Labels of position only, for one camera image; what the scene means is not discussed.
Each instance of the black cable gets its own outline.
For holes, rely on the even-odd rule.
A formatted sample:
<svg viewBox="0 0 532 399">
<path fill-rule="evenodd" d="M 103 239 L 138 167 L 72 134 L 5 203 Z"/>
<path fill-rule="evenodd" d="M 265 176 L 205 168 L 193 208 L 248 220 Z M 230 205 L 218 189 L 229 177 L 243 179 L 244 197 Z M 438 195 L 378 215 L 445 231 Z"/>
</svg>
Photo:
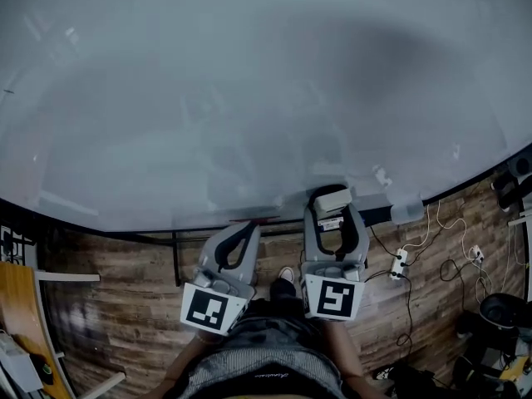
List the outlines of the black cable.
<svg viewBox="0 0 532 399">
<path fill-rule="evenodd" d="M 450 278 L 443 278 L 443 273 L 442 273 L 443 267 L 449 262 L 451 262 L 452 265 L 455 267 L 456 273 L 453 276 L 451 276 Z M 441 281 L 443 281 L 445 283 L 449 283 L 451 281 L 454 281 L 456 278 L 460 277 L 460 281 L 462 282 L 462 310 L 463 311 L 466 310 L 466 283 L 464 282 L 464 279 L 462 277 L 462 273 L 461 272 L 466 266 L 469 266 L 470 264 L 473 264 L 473 262 L 467 262 L 461 268 L 458 268 L 458 265 L 456 264 L 456 262 L 453 259 L 447 259 L 445 262 L 443 262 L 440 265 L 440 280 Z"/>
<path fill-rule="evenodd" d="M 500 357 L 499 357 L 499 367 L 502 367 L 502 365 L 504 364 L 504 366 L 501 368 L 502 371 L 507 371 L 510 369 L 510 364 L 515 360 L 515 356 L 511 356 L 511 355 L 507 355 L 506 353 L 504 353 L 502 350 L 500 351 Z"/>
<path fill-rule="evenodd" d="M 488 288 L 485 287 L 485 280 L 484 278 L 480 278 L 480 285 L 482 285 L 482 288 L 484 289 L 485 293 L 488 293 Z"/>
<path fill-rule="evenodd" d="M 366 283 L 367 281 L 371 281 L 372 279 L 378 278 L 382 275 L 386 275 L 387 273 L 392 274 L 389 270 L 379 270 L 378 272 L 375 272 L 373 275 L 370 275 L 367 277 L 367 279 L 364 281 Z"/>
<path fill-rule="evenodd" d="M 408 354 L 405 356 L 405 361 L 408 362 L 408 358 L 410 357 L 411 353 L 412 353 L 412 347 L 414 346 L 414 342 L 412 341 L 412 331 L 414 330 L 414 321 L 412 320 L 412 313 L 411 313 L 411 310 L 410 310 L 410 299 L 411 299 L 411 296 L 412 296 L 412 282 L 411 280 L 406 277 L 405 275 L 403 275 L 402 273 L 398 273 L 397 276 L 399 278 L 404 278 L 408 281 L 408 299 L 406 300 L 406 309 L 408 310 L 408 317 L 410 318 L 410 327 L 408 329 L 408 333 L 403 333 L 401 334 L 398 338 L 397 338 L 397 341 L 396 341 L 396 345 L 398 347 L 401 347 L 401 346 L 404 346 L 406 344 L 406 342 L 410 342 L 410 347 L 408 348 Z"/>
<path fill-rule="evenodd" d="M 440 380 L 438 380 L 436 377 L 432 377 L 432 380 L 434 380 L 435 382 L 439 382 L 444 388 L 446 388 L 447 390 L 450 390 L 451 389 L 451 386 L 449 386 L 448 384 L 445 384 L 444 382 L 441 382 Z"/>
<path fill-rule="evenodd" d="M 366 283 L 368 281 L 371 281 L 372 279 L 378 278 L 378 277 L 380 277 L 382 275 L 386 275 L 388 273 L 389 274 L 394 274 L 393 272 L 390 272 L 389 270 L 380 270 L 378 272 L 375 272 L 373 275 L 370 275 L 364 281 L 364 283 Z M 410 300 L 411 300 L 411 296 L 412 296 L 412 282 L 411 282 L 411 280 L 408 277 L 406 277 L 402 273 L 398 273 L 397 277 L 406 279 L 408 281 L 408 284 L 409 284 L 409 287 L 408 287 L 408 298 L 406 300 L 406 309 L 408 310 L 408 318 L 410 320 L 410 326 L 408 328 L 408 333 L 404 332 L 403 334 L 401 334 L 397 338 L 397 341 L 396 341 L 396 345 L 398 347 L 404 346 L 406 344 L 406 342 L 410 342 L 410 347 L 408 348 L 408 354 L 405 356 L 405 360 L 407 361 L 409 356 L 411 355 L 412 347 L 414 346 L 414 342 L 412 341 L 412 337 L 411 337 L 412 331 L 414 330 L 414 321 L 412 319 L 412 313 L 411 313 L 411 310 L 410 310 Z"/>
<path fill-rule="evenodd" d="M 405 263 L 404 265 L 407 266 L 408 268 L 409 268 L 410 266 L 412 266 L 412 265 L 413 265 L 413 264 L 414 264 L 414 263 L 420 258 L 420 256 L 421 256 L 423 253 L 425 253 L 425 251 L 426 251 L 431 245 L 434 244 L 434 241 L 436 240 L 436 238 L 438 238 L 438 236 L 441 234 L 441 232 L 443 232 L 443 228 L 440 228 L 440 230 L 438 230 L 438 232 L 436 232 L 436 235 L 434 235 L 434 236 L 432 237 L 431 242 L 430 242 L 430 243 L 429 243 L 429 244 L 428 244 L 428 245 L 427 245 L 422 251 L 420 251 L 418 254 L 416 254 L 416 257 L 412 260 L 412 263 L 410 263 L 410 264 Z"/>
<path fill-rule="evenodd" d="M 373 226 L 370 226 L 369 229 L 372 230 L 372 234 L 373 234 L 373 236 L 375 237 L 375 239 L 377 240 L 377 242 L 381 245 L 381 247 L 382 247 L 382 249 L 383 249 L 384 251 L 386 251 L 388 254 L 390 254 L 390 255 L 393 256 L 393 257 L 396 257 L 396 258 L 398 258 L 398 259 L 401 258 L 401 256 L 398 256 L 397 254 L 394 254 L 394 253 L 390 253 L 390 252 L 388 251 L 388 249 L 384 246 L 384 244 L 383 244 L 382 241 L 379 239 L 379 237 L 377 237 L 377 236 L 375 235 L 375 231 L 373 230 Z"/>
</svg>

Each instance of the power plug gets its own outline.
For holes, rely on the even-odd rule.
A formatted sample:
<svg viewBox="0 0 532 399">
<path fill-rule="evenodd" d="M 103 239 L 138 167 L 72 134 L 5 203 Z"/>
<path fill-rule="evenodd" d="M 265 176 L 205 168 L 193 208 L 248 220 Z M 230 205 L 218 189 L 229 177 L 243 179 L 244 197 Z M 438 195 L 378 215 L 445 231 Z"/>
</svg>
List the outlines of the power plug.
<svg viewBox="0 0 532 399">
<path fill-rule="evenodd" d="M 473 246 L 472 252 L 475 257 L 475 263 L 482 264 L 484 262 L 484 254 L 480 251 L 480 247 L 478 245 Z"/>
<path fill-rule="evenodd" d="M 404 249 L 397 249 L 396 251 L 397 257 L 394 257 L 393 264 L 392 264 L 392 270 L 390 273 L 390 278 L 398 280 L 401 279 L 398 274 L 402 274 L 402 270 L 405 267 L 406 264 L 406 258 L 408 257 L 408 252 Z"/>
</svg>

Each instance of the person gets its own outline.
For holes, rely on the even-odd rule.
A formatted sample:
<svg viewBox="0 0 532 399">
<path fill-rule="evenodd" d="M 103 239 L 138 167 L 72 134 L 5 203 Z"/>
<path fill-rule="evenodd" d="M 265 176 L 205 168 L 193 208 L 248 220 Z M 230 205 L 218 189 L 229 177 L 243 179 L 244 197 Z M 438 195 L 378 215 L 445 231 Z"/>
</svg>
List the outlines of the person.
<svg viewBox="0 0 532 399">
<path fill-rule="evenodd" d="M 343 323 L 310 321 L 291 268 L 250 302 L 228 337 L 198 331 L 164 380 L 141 399 L 382 399 L 363 376 Z"/>
</svg>

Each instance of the shoe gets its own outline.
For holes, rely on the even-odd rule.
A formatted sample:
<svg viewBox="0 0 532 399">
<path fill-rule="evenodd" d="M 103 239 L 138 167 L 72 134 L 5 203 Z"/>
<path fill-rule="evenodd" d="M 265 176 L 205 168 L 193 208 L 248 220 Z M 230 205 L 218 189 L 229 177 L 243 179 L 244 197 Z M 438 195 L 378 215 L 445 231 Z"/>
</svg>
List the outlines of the shoe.
<svg viewBox="0 0 532 399">
<path fill-rule="evenodd" d="M 384 367 L 377 368 L 373 372 L 373 380 L 387 380 L 393 368 L 393 365 L 385 365 Z"/>
<path fill-rule="evenodd" d="M 292 268 L 286 266 L 285 268 L 281 269 L 277 278 L 286 279 L 290 283 L 293 283 L 295 275 L 293 274 Z"/>
<path fill-rule="evenodd" d="M 469 337 L 473 337 L 473 334 L 471 334 L 470 332 L 458 332 L 458 331 L 456 331 L 456 336 L 460 340 L 467 340 Z"/>
</svg>

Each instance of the leg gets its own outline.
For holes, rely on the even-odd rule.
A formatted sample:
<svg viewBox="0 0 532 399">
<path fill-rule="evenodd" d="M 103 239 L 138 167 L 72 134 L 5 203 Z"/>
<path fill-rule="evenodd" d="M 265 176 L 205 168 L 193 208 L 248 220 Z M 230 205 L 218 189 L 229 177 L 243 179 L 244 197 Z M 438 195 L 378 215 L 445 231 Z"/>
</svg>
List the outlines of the leg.
<svg viewBox="0 0 532 399">
<path fill-rule="evenodd" d="M 493 190 L 502 191 L 507 184 L 514 180 L 514 176 L 509 171 L 505 171 L 491 184 Z"/>
<path fill-rule="evenodd" d="M 485 329 L 485 320 L 478 313 L 464 311 L 456 321 L 456 335 L 464 338 L 468 334 L 479 334 Z"/>
<path fill-rule="evenodd" d="M 269 287 L 269 299 L 276 314 L 304 318 L 303 301 L 296 296 L 293 270 L 283 268 Z"/>
<path fill-rule="evenodd" d="M 269 286 L 270 301 L 277 302 L 285 298 L 296 298 L 296 288 L 290 281 L 277 278 Z"/>
<path fill-rule="evenodd" d="M 499 198 L 499 206 L 502 209 L 507 209 L 530 192 L 532 192 L 532 176 L 527 177 L 523 180 L 523 183 L 513 188 L 508 194 L 501 196 Z"/>
</svg>

